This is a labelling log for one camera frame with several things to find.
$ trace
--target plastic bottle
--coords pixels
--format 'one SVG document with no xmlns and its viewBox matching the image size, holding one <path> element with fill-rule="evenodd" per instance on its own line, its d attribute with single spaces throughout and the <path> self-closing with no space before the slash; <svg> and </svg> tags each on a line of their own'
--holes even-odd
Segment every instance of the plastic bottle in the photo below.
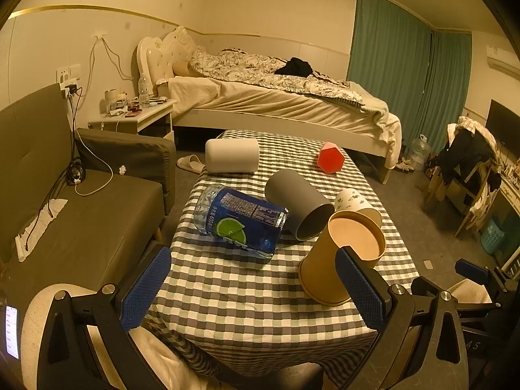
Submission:
<svg viewBox="0 0 520 390">
<path fill-rule="evenodd" d="M 425 135 L 420 135 L 419 138 L 413 139 L 410 147 L 410 164 L 412 167 L 421 171 L 429 153 L 430 145 L 428 145 Z"/>
<path fill-rule="evenodd" d="M 148 79 L 144 73 L 141 73 L 137 86 L 139 88 L 139 108 L 147 109 L 150 106 L 150 95 L 148 94 Z"/>
<path fill-rule="evenodd" d="M 200 195 L 193 222 L 203 234 L 272 258 L 287 216 L 286 208 L 215 184 Z"/>
</svg>

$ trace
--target gray sofa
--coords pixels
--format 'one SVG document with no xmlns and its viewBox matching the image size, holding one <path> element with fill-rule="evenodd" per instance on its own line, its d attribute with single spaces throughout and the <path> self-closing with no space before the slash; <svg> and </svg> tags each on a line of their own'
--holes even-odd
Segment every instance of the gray sofa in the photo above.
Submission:
<svg viewBox="0 0 520 390">
<path fill-rule="evenodd" d="M 119 282 L 158 236 L 174 203 L 171 140 L 102 130 L 78 132 L 85 145 L 110 164 L 114 177 L 90 196 L 77 195 L 74 186 L 62 179 L 52 197 L 68 202 L 20 263 L 15 236 L 35 218 L 69 164 L 72 133 L 66 100 L 56 84 L 0 111 L 0 310 L 5 304 L 18 309 L 19 332 L 29 302 L 46 286 L 72 283 L 96 290 Z M 110 173 L 79 141 L 77 148 L 87 168 L 78 190 L 88 193 L 104 184 Z M 119 174 L 121 165 L 125 175 Z M 5 353 L 3 318 L 0 352 Z"/>
</svg>

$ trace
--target blue gripper pad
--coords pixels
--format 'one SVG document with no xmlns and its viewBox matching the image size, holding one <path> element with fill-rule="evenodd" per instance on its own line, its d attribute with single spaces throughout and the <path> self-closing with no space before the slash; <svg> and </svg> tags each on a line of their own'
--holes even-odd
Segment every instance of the blue gripper pad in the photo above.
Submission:
<svg viewBox="0 0 520 390">
<path fill-rule="evenodd" d="M 455 271 L 462 277 L 466 277 L 477 284 L 489 283 L 489 270 L 470 263 L 466 259 L 461 258 L 455 263 Z"/>
<path fill-rule="evenodd" d="M 337 250 L 335 265 L 337 275 L 367 327 L 378 331 L 383 330 L 386 326 L 386 308 L 383 300 L 344 248 Z"/>
<path fill-rule="evenodd" d="M 172 254 L 163 246 L 121 302 L 121 327 L 139 327 L 172 265 Z"/>
</svg>

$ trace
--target blue bottle label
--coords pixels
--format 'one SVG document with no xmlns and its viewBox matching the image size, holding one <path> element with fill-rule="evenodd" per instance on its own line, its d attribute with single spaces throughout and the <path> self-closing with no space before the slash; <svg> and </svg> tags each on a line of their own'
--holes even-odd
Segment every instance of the blue bottle label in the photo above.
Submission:
<svg viewBox="0 0 520 390">
<path fill-rule="evenodd" d="M 210 205 L 206 231 L 261 257 L 271 258 L 286 217 L 286 208 L 224 188 Z"/>
</svg>

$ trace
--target blue laundry basket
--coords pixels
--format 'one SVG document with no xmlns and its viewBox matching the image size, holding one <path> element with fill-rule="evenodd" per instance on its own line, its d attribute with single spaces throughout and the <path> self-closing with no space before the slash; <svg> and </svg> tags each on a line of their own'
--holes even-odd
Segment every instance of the blue laundry basket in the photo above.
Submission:
<svg viewBox="0 0 520 390">
<path fill-rule="evenodd" d="M 480 237 L 480 243 L 489 255 L 495 252 L 505 237 L 505 233 L 500 229 L 499 224 L 498 218 L 492 217 Z"/>
</svg>

